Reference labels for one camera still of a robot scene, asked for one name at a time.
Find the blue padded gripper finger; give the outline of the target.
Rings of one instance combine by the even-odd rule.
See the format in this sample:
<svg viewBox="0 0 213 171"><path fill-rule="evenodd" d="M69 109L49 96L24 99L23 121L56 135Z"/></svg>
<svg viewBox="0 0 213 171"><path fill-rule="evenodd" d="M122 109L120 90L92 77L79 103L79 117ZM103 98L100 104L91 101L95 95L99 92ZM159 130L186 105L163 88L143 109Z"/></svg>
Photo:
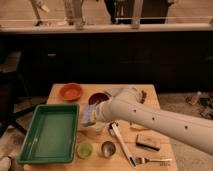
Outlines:
<svg viewBox="0 0 213 171"><path fill-rule="evenodd" d="M95 121L92 119L93 112L94 112L95 106L94 105L87 105L83 110L83 116L81 119L81 124L84 127L88 127L95 124Z"/></svg>

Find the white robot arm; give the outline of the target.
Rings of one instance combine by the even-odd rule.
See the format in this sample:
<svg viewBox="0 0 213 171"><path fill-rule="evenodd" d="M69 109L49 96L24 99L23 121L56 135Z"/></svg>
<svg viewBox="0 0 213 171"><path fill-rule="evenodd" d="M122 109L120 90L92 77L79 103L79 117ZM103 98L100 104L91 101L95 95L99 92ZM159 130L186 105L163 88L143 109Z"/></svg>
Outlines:
<svg viewBox="0 0 213 171"><path fill-rule="evenodd" d="M142 104L142 92L136 87L112 88L105 93L109 95L108 100L85 108L83 126L124 120L213 155L213 121Z"/></svg>

